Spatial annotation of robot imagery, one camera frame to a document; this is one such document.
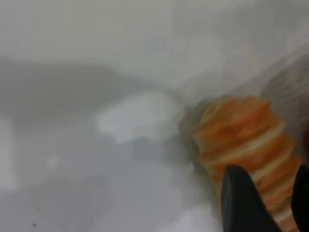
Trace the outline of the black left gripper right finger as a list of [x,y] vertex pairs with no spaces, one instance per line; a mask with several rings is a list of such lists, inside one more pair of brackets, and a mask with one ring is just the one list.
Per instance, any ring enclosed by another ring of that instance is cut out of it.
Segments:
[[309,168],[301,165],[297,171],[291,209],[300,232],[309,232]]

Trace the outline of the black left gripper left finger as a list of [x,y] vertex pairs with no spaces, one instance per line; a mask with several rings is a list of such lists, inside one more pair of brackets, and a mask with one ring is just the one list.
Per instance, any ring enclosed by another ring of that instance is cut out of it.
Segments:
[[224,232],[280,232],[249,174],[240,166],[225,169],[221,193]]

